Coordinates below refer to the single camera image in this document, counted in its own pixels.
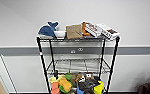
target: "wire shelf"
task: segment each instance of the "wire shelf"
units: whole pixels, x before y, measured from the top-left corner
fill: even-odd
[[[63,59],[63,60],[55,60],[55,69],[58,70],[58,74],[78,74],[92,72],[93,74],[99,74],[100,68],[100,58],[91,58],[91,59]],[[49,64],[47,68],[48,74],[54,74],[52,62]],[[108,73],[110,71],[109,65],[103,60],[102,63],[102,71],[101,73]]]

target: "cardboard box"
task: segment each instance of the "cardboard box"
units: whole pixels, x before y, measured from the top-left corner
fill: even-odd
[[[119,36],[120,33],[115,31],[114,29],[104,25],[104,24],[96,24],[95,28],[98,31],[101,31],[102,34],[104,34],[106,37],[108,37],[110,40],[116,39],[117,36]]]
[[[67,38],[68,39],[83,37],[81,25],[66,26],[66,31],[67,31]]]
[[[101,32],[95,28],[95,25],[91,23],[86,23],[85,30],[88,31],[92,36],[98,37],[101,35]]]

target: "plush whale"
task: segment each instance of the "plush whale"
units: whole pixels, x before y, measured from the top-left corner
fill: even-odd
[[[46,36],[52,36],[52,37],[56,37],[54,34],[54,31],[56,31],[55,27],[59,24],[58,22],[52,23],[52,22],[48,22],[49,26],[43,26],[41,27],[41,29],[39,30],[38,34],[40,35],[46,35]]]

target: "white wall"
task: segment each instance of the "white wall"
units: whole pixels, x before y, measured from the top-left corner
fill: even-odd
[[[48,21],[58,21],[60,30],[83,21],[104,23],[121,33],[119,46],[150,45],[150,0],[0,0],[0,47],[36,47],[37,32]],[[18,92],[46,92],[45,81],[31,79],[35,66],[41,69],[39,59],[4,57]],[[36,79],[44,79],[42,70],[38,73]],[[117,56],[110,91],[133,92],[145,82],[150,55]]]

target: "black metal frame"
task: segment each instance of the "black metal frame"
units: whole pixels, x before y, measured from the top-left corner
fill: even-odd
[[[101,41],[102,42],[102,40],[103,40],[103,46],[102,46],[102,53],[101,53],[99,78],[101,78],[102,63],[104,61],[103,55],[104,55],[106,38],[104,38],[104,39],[70,39],[70,40],[68,40],[68,39],[66,39],[66,40],[59,39],[58,40],[58,39],[40,39],[39,37],[37,37],[37,43],[38,43],[39,52],[40,52],[40,56],[41,56],[41,62],[42,62],[42,65],[43,65],[44,75],[45,75],[45,79],[46,79],[46,83],[47,83],[49,93],[51,93],[51,90],[50,90],[50,86],[49,86],[49,82],[48,82],[47,70],[46,70],[46,66],[45,66],[45,62],[44,62],[44,58],[43,58],[43,53],[42,53],[42,47],[41,47],[40,42],[49,42],[49,44],[50,44],[51,57],[52,57],[52,62],[51,63],[53,64],[54,76],[57,77],[58,71],[55,69],[52,42],[73,42],[73,41],[75,41],[75,42],[100,42]],[[109,74],[106,94],[108,94],[108,90],[109,90],[109,86],[110,86],[110,82],[111,82],[111,77],[112,77],[112,73],[113,73],[113,67],[114,67],[114,63],[115,63],[115,57],[116,57],[116,53],[117,53],[119,40],[120,40],[120,38],[117,37],[115,48],[114,48],[114,53],[113,53],[113,58],[112,58],[112,63],[111,63],[111,68],[110,68],[110,74]]]

